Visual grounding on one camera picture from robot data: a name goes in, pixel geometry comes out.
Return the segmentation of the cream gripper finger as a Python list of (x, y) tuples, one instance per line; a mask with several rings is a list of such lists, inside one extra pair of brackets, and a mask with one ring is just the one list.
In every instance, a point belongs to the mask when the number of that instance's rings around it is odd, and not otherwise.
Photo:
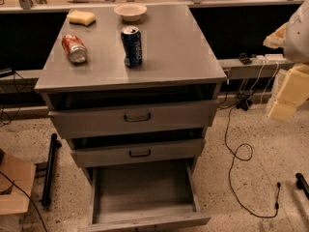
[(275, 121), (289, 119), (309, 99), (309, 65), (295, 64), (288, 71), (280, 69), (275, 76), (267, 117)]

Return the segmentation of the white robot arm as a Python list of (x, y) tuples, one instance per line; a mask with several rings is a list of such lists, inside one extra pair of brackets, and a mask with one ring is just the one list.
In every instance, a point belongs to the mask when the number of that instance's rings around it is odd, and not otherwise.
[(284, 75), (278, 74), (268, 103), (267, 116), (275, 121), (289, 119), (309, 99), (309, 0), (305, 0), (289, 21), (268, 35), (263, 45), (284, 50), (294, 63)]

